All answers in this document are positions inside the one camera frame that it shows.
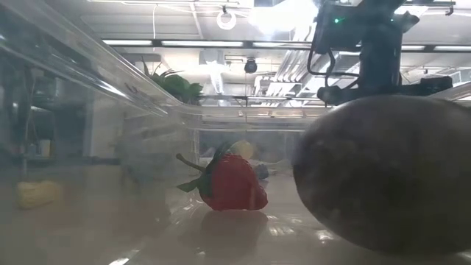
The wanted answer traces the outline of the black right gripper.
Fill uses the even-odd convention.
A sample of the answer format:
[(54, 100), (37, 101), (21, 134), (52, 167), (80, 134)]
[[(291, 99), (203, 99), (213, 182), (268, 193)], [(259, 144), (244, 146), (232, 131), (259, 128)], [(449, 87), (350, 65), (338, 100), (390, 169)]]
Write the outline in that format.
[(400, 52), (360, 53), (358, 78), (344, 88), (326, 85), (317, 91), (317, 97), (326, 105), (341, 105), (369, 96), (406, 95), (430, 96), (453, 87), (449, 76), (422, 78), (412, 85), (402, 84)]

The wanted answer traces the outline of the brown toy kiwi fruit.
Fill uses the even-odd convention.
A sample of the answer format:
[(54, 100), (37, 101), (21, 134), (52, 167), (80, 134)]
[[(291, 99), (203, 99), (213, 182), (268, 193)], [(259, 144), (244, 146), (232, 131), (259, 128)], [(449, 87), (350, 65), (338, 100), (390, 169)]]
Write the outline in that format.
[(353, 244), (392, 255), (471, 249), (471, 107), (348, 102), (304, 132), (292, 169), (303, 205)]

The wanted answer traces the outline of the red toy strawberry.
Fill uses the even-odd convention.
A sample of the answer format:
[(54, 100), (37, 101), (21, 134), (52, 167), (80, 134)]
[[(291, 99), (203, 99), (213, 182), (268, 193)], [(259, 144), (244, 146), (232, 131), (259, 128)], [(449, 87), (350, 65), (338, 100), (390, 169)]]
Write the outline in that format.
[(217, 147), (207, 166), (199, 166), (186, 160), (181, 154), (176, 159), (201, 172), (190, 182), (178, 185), (189, 193), (196, 189), (202, 201), (215, 211), (258, 211), (266, 207), (268, 197), (260, 184), (254, 166), (249, 160), (230, 151), (234, 143), (224, 142)]

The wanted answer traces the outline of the clear plastic tupperware container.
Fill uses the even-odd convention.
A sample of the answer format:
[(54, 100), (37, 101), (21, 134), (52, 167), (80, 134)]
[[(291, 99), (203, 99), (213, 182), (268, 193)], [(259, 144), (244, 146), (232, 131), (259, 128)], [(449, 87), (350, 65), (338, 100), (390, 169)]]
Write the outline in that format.
[[(215, 212), (196, 171), (198, 115), (41, 1), (0, 0), (0, 265), (471, 265), (380, 255), (307, 212), (285, 158), (260, 211)], [(51, 141), (41, 157), (39, 141)], [(20, 182), (63, 198), (18, 206)]]

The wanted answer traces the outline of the artificial succulents in white pot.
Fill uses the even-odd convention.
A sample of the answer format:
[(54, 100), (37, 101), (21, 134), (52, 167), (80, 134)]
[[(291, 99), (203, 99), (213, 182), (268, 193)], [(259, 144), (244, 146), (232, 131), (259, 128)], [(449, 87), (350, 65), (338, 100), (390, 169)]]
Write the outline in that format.
[(170, 93), (174, 98), (188, 105), (200, 105), (203, 86), (197, 82), (190, 83), (187, 79), (179, 75), (180, 71), (169, 69), (162, 74), (157, 74), (156, 70), (149, 71), (144, 58), (141, 58), (144, 65), (144, 74), (163, 90)]

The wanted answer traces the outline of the small yellow toy fruit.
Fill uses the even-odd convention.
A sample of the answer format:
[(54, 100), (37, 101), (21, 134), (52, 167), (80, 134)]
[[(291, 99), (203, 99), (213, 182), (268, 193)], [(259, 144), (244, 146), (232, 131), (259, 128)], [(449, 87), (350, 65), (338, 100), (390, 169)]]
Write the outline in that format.
[(16, 186), (18, 206), (33, 209), (63, 198), (63, 187), (54, 181), (20, 182)]

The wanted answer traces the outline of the black horizontal frame rail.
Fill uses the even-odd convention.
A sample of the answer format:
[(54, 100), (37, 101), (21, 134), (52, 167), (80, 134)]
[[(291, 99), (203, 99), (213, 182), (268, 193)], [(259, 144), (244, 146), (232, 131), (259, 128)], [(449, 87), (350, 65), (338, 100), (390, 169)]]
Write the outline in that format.
[(269, 100), (269, 101), (308, 101), (320, 102), (320, 99), (314, 97), (276, 97), (276, 96), (233, 96), (233, 95), (203, 95), (200, 99), (241, 99), (241, 100)]

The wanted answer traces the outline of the black frame bar with lights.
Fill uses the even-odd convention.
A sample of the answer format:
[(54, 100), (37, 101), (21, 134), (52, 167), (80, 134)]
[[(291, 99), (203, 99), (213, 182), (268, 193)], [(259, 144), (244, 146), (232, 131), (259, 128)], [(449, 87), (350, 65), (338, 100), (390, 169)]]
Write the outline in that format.
[[(308, 51), (311, 42), (255, 41), (255, 40), (170, 40), (170, 39), (103, 39), (113, 47), (152, 48), (221, 48), (221, 49), (279, 49)], [(471, 53), (471, 45), (406, 44), (403, 52), (417, 53)]]

